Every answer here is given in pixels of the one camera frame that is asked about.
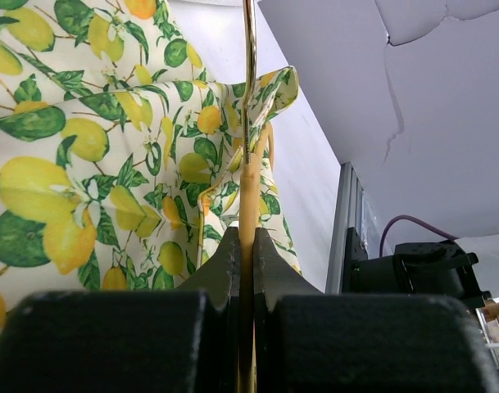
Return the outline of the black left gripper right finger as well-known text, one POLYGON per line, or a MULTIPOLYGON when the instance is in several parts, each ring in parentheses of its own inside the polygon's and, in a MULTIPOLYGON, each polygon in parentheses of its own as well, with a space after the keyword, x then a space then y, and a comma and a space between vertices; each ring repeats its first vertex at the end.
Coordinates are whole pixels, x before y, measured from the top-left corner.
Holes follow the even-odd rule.
POLYGON ((263 228, 253 264, 259 392, 499 392, 499 371, 458 300, 325 295, 263 228))

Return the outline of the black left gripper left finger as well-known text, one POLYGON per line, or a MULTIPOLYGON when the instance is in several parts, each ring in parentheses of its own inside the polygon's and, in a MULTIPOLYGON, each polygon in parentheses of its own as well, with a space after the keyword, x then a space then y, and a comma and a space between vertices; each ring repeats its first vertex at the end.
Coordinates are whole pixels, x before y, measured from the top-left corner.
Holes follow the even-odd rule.
POLYGON ((234 392, 238 230, 172 290, 27 296, 0 337, 0 392, 234 392))

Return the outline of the yellow clothes hanger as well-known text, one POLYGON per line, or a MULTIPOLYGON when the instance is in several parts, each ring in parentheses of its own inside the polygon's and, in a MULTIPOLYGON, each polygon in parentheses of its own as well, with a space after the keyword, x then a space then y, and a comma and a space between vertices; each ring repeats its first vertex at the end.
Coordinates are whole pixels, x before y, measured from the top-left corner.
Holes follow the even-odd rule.
POLYGON ((242 1, 246 81, 241 104, 243 162, 240 178, 238 235, 241 246, 239 315, 238 315, 238 391, 256 390, 256 349, 254 328, 253 246, 258 219, 261 156, 270 126, 265 125, 257 152, 251 151, 249 106, 256 84, 256 13, 253 1, 242 1))

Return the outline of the lemon print skirt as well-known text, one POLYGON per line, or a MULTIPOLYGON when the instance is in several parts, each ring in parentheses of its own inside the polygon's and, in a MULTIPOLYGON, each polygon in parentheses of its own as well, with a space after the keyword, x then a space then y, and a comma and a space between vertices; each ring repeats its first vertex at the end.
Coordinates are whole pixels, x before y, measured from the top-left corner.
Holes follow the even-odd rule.
POLYGON ((37 291, 167 290, 238 223, 241 110, 257 225, 297 269, 271 120, 291 66, 215 80, 166 1, 0 1, 0 335, 37 291))

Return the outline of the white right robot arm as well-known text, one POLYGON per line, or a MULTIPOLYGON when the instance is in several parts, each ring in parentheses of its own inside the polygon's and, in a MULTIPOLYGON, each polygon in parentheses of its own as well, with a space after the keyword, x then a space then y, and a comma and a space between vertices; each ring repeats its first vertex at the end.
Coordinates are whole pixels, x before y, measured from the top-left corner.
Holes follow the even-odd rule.
POLYGON ((469 309, 499 297, 499 252, 454 241, 407 242, 395 247, 392 262, 401 289, 411 294, 450 296, 469 309))

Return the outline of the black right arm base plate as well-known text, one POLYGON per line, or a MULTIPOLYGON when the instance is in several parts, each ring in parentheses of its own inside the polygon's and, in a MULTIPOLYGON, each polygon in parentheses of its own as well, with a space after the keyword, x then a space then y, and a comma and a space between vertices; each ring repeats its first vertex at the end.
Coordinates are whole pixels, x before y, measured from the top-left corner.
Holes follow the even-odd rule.
POLYGON ((397 293, 392 256, 370 259, 355 228, 347 230, 341 293, 397 293))

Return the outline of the aluminium mounting rail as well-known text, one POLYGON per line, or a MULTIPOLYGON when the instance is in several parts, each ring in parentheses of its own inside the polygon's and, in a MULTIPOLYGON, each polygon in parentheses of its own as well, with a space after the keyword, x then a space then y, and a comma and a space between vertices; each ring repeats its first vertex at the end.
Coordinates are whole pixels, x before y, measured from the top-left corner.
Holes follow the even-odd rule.
POLYGON ((379 230, 371 205, 350 162, 341 166, 325 293, 348 288, 349 259, 379 256, 379 230))

